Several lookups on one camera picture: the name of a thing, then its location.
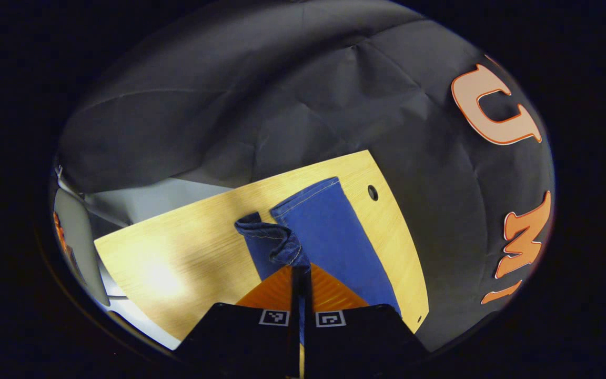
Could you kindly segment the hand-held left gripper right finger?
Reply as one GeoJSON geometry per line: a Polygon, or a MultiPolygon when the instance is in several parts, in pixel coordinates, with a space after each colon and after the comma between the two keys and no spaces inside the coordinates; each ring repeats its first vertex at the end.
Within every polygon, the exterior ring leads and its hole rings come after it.
{"type": "Polygon", "coordinates": [[[305,288],[305,379],[395,379],[430,355],[392,305],[367,305],[312,265],[305,288]]]}

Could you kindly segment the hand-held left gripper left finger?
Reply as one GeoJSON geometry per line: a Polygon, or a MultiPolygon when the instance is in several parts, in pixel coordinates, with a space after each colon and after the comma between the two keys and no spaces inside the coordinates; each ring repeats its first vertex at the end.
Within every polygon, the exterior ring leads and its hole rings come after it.
{"type": "Polygon", "coordinates": [[[217,303],[175,349],[200,379],[300,379],[303,268],[289,270],[290,309],[217,303]]]}

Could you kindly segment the blue denim jeans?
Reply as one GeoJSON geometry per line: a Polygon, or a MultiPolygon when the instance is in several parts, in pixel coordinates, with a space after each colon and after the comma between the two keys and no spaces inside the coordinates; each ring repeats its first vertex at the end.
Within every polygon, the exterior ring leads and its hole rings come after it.
{"type": "Polygon", "coordinates": [[[261,280],[239,305],[288,310],[292,269],[301,268],[311,274],[315,312],[381,304],[400,311],[392,283],[338,177],[296,192],[270,214],[273,223],[259,213],[234,223],[261,280]]]}

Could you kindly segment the grey upright panel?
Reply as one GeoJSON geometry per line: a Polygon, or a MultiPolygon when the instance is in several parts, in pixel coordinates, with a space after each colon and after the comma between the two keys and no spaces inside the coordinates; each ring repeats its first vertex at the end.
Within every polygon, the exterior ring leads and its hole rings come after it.
{"type": "Polygon", "coordinates": [[[63,230],[62,241],[70,250],[70,253],[66,254],[67,263],[74,270],[77,280],[94,300],[109,307],[110,300],[99,271],[98,252],[87,209],[64,189],[57,190],[53,206],[53,211],[58,216],[58,225],[63,230]]]}

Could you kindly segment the grey metal bar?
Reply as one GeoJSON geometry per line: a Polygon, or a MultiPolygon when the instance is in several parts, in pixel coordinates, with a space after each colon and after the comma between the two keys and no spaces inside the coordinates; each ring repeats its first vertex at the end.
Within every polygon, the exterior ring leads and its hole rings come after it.
{"type": "Polygon", "coordinates": [[[87,202],[84,197],[81,197],[77,192],[75,192],[63,179],[63,167],[61,165],[57,165],[54,168],[55,170],[55,174],[57,177],[57,183],[58,183],[58,187],[60,187],[62,190],[64,190],[65,192],[67,192],[71,197],[73,197],[74,199],[76,199],[80,204],[82,204],[82,206],[87,209],[87,211],[89,211],[89,213],[95,214],[96,216],[98,216],[99,218],[102,218],[110,223],[113,223],[113,225],[117,225],[120,228],[125,228],[131,225],[131,223],[128,223],[126,221],[123,221],[119,218],[115,218],[114,216],[111,216],[110,214],[104,213],[103,211],[99,210],[98,208],[94,207],[93,205],[91,205],[89,202],[87,202]]]}

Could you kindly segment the black backdrop cloth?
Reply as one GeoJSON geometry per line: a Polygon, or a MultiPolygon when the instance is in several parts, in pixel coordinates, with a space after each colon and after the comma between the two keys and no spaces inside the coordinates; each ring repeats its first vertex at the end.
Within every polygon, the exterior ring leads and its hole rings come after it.
{"type": "Polygon", "coordinates": [[[236,188],[369,151],[423,265],[437,350],[527,287],[555,197],[546,125],[488,53],[389,0],[219,0],[111,65],[70,115],[55,170],[108,191],[166,179],[236,188]]]}

